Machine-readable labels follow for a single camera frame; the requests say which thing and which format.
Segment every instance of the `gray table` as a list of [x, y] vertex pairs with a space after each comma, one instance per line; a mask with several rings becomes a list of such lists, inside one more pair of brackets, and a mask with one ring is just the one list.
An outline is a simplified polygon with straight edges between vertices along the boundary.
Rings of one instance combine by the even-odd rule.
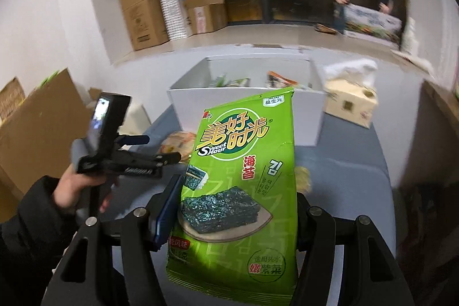
[[[145, 134], [150, 143], [139, 146], [142, 153], [156, 153], [162, 140], [171, 132], [180, 130], [177, 117], [169, 107]], [[375, 129], [365, 129], [328, 114], [316, 147], [295, 147], [296, 165], [307, 167], [311, 173], [312, 192], [307, 195], [312, 205], [319, 205], [332, 216], [355, 219], [360, 214], [368, 215], [392, 253], [395, 253], [395, 216], [392, 190], [386, 161]], [[151, 180], [122, 178], [114, 193], [109, 210], [103, 220], [123, 217], [132, 209], [145, 206], [150, 197], [161, 192], [172, 174], [183, 172], [185, 166], [174, 165], [164, 169], [164, 177]], [[195, 292], [168, 281], [165, 266], [167, 246], [152, 253], [153, 263], [164, 297], [169, 305], [240, 305]], [[297, 254], [299, 267], [304, 258]], [[121, 252], [114, 248], [113, 262], [122, 272]], [[337, 246], [334, 259], [332, 285], [327, 305], [338, 302], [343, 270], [343, 247]]]

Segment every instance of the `tissue box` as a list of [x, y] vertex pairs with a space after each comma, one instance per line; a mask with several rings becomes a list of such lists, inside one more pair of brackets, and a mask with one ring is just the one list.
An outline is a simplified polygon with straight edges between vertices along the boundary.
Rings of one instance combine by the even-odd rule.
[[346, 80], [325, 83], [328, 93], [324, 112], [369, 128], [373, 109], [378, 105], [376, 92]]

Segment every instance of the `seaweed sheet image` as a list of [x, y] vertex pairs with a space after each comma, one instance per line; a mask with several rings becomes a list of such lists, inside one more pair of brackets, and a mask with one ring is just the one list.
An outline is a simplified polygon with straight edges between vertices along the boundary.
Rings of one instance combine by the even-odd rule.
[[187, 197], [178, 214], [188, 235], [209, 243], [242, 239], [263, 228], [271, 218], [266, 209], [237, 186], [216, 194]]

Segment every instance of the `green snack bag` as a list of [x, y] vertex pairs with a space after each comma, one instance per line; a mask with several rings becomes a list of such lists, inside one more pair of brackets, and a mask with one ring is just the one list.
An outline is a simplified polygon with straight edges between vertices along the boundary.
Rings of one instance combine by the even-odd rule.
[[169, 239], [171, 281], [288, 305], [297, 283], [293, 88], [206, 110]]

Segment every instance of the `floor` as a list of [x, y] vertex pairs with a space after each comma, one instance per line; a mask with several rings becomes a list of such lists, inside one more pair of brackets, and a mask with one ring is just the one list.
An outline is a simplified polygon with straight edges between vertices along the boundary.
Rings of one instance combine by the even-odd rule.
[[341, 34], [333, 36], [319, 33], [312, 26], [278, 24], [227, 26], [213, 33], [197, 34], [189, 38], [169, 41], [160, 46], [132, 51], [115, 64], [165, 52], [223, 44], [251, 44], [274, 48], [283, 46], [329, 48], [368, 55], [408, 69], [418, 70], [410, 62], [394, 55], [390, 48], [384, 45]]

